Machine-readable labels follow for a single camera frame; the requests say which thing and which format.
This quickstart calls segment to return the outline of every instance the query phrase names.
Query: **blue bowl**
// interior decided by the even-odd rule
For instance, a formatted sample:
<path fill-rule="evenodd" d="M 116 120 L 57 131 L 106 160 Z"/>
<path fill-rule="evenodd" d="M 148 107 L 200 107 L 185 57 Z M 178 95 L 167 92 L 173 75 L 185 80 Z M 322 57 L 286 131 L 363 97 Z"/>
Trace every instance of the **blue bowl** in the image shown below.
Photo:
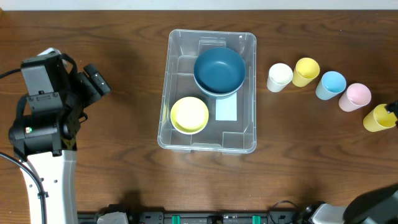
<path fill-rule="evenodd" d="M 200 90 L 213 97 L 226 97 L 236 92 L 246 77 L 246 66 L 235 51 L 215 47 L 203 52 L 193 68 Z"/>

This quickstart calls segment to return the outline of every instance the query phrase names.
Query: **yellow bowl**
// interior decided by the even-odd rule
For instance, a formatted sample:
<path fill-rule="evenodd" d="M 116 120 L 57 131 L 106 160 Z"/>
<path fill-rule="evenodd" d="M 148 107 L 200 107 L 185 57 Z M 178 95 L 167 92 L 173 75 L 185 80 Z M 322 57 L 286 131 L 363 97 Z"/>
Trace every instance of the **yellow bowl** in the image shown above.
<path fill-rule="evenodd" d="M 196 134 L 206 127 L 209 110 L 202 100 L 185 97 L 173 105 L 170 120 L 177 131 L 183 134 Z"/>

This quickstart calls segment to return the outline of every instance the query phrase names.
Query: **clear plastic bin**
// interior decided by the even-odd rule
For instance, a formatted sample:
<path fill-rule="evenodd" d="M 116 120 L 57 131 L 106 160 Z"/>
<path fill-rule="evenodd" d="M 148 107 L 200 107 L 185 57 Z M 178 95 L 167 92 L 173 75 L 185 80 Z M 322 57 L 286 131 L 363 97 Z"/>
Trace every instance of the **clear plastic bin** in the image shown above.
<path fill-rule="evenodd" d="M 169 36 L 157 141 L 164 149 L 220 151 L 228 154 L 250 153 L 257 146 L 256 133 L 256 37 L 250 33 L 202 30 L 173 30 Z M 243 58 L 246 79 L 236 92 L 236 121 L 216 120 L 216 99 L 200 91 L 193 78 L 193 66 L 203 51 L 227 47 Z M 201 132 L 186 135 L 171 124 L 173 104 L 186 96 L 206 103 L 209 121 Z"/>

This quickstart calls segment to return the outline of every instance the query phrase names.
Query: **bowl rim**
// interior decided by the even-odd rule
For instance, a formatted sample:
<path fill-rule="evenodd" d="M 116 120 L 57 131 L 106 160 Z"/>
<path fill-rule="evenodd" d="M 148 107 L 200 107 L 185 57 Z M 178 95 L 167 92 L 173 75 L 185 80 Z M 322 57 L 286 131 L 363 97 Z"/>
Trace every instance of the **bowl rim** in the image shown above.
<path fill-rule="evenodd" d="M 198 59 L 199 59 L 200 56 L 202 56 L 202 55 L 203 55 L 204 53 L 206 53 L 207 51 L 213 50 L 213 49 L 228 49 L 230 52 L 233 52 L 233 53 L 237 54 L 237 55 L 239 56 L 239 58 L 242 60 L 243 67 L 244 67 L 244 77 L 243 77 L 243 81 L 242 81 L 242 82 L 239 84 L 239 86 L 238 86 L 237 88 L 235 88 L 233 91 L 230 91 L 230 92 L 227 92 L 227 93 L 213 93 L 213 92 L 210 92 L 210 91 L 206 90 L 204 87 L 202 87 L 202 86 L 198 83 L 198 80 L 197 80 L 196 75 L 195 75 L 195 67 L 196 67 L 197 61 L 198 61 Z M 238 90 L 242 87 L 242 85 L 243 85 L 243 83 L 244 83 L 244 81 L 245 81 L 245 79 L 246 79 L 246 72 L 247 72 L 247 71 L 246 71 L 246 64 L 244 63 L 244 60 L 243 60 L 243 58 L 240 56 L 240 54 L 238 54 L 238 53 L 235 52 L 234 50 L 229 49 L 229 48 L 227 48 L 227 47 L 213 47 L 213 48 L 210 48 L 210 49 L 208 49 L 208 50 L 205 50 L 202 54 L 200 54 L 200 55 L 197 57 L 197 60 L 195 61 L 195 64 L 194 64 L 194 66 L 193 66 L 193 79 L 195 80 L 195 83 L 197 84 L 197 86 L 199 87 L 199 89 L 200 89 L 202 92 L 206 93 L 207 95 L 215 96 L 215 97 L 224 97 L 224 96 L 232 95 L 233 93 L 235 93 L 236 91 L 238 91 Z"/>
<path fill-rule="evenodd" d="M 174 107 L 174 106 L 175 106 L 177 103 L 181 103 L 181 101 L 183 101 L 183 100 L 187 100 L 187 98 L 193 98 L 193 99 L 195 99 L 195 100 L 200 101 L 199 103 L 202 104 L 202 105 L 204 106 L 203 108 L 206 109 L 206 110 L 205 110 L 205 113 L 206 113 L 206 122 L 203 123 L 203 126 L 202 126 L 200 129 L 198 129 L 198 130 L 196 130 L 196 131 L 193 131 L 193 132 L 186 132 L 186 131 L 182 131 L 182 130 L 178 129 L 178 127 L 176 127 L 176 125 L 174 124 L 174 123 L 176 123 L 176 121 L 172 119 L 172 114 L 173 114 L 173 112 L 175 111 L 175 107 Z M 200 131 L 202 131 L 202 130 L 207 126 L 207 124 L 208 124 L 208 122 L 209 122 L 209 116 L 210 116 L 210 115 L 209 115 L 209 109 L 208 109 L 206 103 L 203 102 L 201 99 L 196 98 L 196 97 L 193 97 L 193 96 L 187 96 L 187 97 L 183 97 L 183 98 L 177 100 L 177 101 L 173 104 L 172 109 L 170 110 L 170 122 L 172 123 L 172 126 L 173 126 L 178 132 L 180 132 L 180 133 L 182 133 L 182 134 L 196 134 L 196 133 L 199 133 Z"/>

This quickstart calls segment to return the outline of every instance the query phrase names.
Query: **white cup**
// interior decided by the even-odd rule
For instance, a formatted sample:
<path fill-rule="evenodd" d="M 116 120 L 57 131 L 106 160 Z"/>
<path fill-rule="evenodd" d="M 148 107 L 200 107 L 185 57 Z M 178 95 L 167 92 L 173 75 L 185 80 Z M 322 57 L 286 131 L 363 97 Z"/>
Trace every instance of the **white cup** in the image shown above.
<path fill-rule="evenodd" d="M 269 91 L 277 93 L 287 84 L 289 84 L 293 79 L 293 71 L 292 69 L 284 64 L 277 63 L 269 69 L 268 80 L 267 80 L 267 88 Z"/>

